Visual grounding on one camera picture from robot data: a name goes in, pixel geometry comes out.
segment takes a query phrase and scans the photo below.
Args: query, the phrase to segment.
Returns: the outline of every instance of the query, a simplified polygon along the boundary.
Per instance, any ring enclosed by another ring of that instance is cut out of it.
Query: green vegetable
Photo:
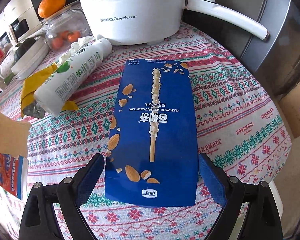
[[[58,69],[56,70],[56,72],[57,73],[63,73],[63,72],[68,71],[69,68],[70,68],[70,62],[66,61],[60,67],[58,67]]]
[[[10,73],[9,76],[7,76],[7,77],[4,79],[4,83],[5,83],[6,85],[9,85],[10,82],[11,82],[11,80],[12,80],[12,78],[13,78],[14,76],[15,76],[14,73]]]
[[[14,54],[14,61],[18,62],[18,60],[35,44],[36,40],[34,38],[28,38],[23,43],[19,45],[19,48],[16,50]]]

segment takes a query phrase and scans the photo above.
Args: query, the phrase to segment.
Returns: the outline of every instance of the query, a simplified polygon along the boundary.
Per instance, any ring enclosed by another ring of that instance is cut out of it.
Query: blue snack box
[[[192,206],[197,130],[187,64],[128,60],[106,160],[106,198],[146,207]]]

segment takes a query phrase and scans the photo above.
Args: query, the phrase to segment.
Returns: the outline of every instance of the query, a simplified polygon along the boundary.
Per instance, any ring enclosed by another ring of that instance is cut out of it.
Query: biscuit stick
[[[153,69],[153,84],[152,84],[152,103],[153,104],[159,104],[159,90],[160,90],[160,69],[154,68]],[[152,111],[153,114],[158,114],[158,111]],[[150,162],[154,162],[154,152],[155,152],[155,140],[157,138],[159,131],[159,123],[157,122],[150,122]]]

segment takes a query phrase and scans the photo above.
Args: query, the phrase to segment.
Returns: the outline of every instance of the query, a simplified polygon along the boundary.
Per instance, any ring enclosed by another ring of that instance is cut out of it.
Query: red and green pattern
[[[44,67],[57,55],[50,53]],[[120,78],[127,59],[169,59],[189,66],[197,117],[198,152],[205,152],[228,175],[242,181],[270,182],[283,167],[291,147],[290,137],[269,95],[258,81],[215,40],[181,24],[178,33],[159,45],[114,47],[101,67],[92,73],[72,99],[78,111],[58,117],[46,115],[32,123],[28,138],[27,190],[41,181],[59,183],[73,176],[96,153],[106,155],[109,126]],[[13,81],[0,98],[0,111],[20,120],[22,83]],[[10,213],[3,221],[13,239],[18,238],[24,203],[0,188],[0,205]],[[71,239],[60,206],[56,216],[66,239]],[[199,177],[196,203],[183,208],[142,208],[113,202],[104,196],[104,173],[83,216],[98,239],[204,239],[221,207]]]

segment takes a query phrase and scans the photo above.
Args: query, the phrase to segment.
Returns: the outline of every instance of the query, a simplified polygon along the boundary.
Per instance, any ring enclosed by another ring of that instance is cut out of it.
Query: white plastic bottle
[[[34,99],[49,114],[57,116],[69,97],[101,65],[112,50],[107,39],[83,47],[67,59],[35,92]]]

